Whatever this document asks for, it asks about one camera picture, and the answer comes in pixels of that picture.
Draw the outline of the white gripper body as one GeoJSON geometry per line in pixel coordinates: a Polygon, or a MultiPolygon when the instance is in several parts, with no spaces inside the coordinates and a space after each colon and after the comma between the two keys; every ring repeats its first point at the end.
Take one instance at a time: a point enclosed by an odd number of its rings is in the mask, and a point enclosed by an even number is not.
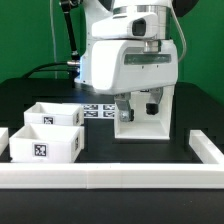
{"type": "Polygon", "coordinates": [[[145,53],[137,40],[98,41],[92,48],[91,78],[97,93],[116,95],[174,85],[178,77],[177,49],[172,40],[161,51],[145,53]]]}

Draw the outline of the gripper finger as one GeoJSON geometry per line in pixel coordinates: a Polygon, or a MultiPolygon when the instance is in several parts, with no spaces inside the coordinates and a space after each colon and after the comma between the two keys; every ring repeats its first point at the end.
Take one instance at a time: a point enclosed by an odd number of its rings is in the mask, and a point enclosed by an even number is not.
{"type": "Polygon", "coordinates": [[[146,103],[146,113],[156,115],[159,112],[159,104],[163,96],[163,88],[154,88],[149,90],[150,97],[146,103]]]}
{"type": "Polygon", "coordinates": [[[130,106],[130,99],[130,93],[121,93],[114,97],[121,122],[131,122],[134,120],[134,110],[130,106]]]}

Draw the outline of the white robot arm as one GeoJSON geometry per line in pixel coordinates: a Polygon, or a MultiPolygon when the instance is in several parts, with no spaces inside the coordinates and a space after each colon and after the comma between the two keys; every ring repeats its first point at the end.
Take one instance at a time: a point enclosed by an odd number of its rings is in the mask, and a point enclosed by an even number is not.
{"type": "Polygon", "coordinates": [[[182,30],[177,1],[113,0],[110,10],[99,0],[84,3],[87,43],[75,81],[86,90],[113,95],[123,122],[137,115],[130,104],[133,93],[149,94],[145,112],[154,116],[165,89],[177,82],[178,63],[185,57],[170,38],[171,25],[182,30]]]}

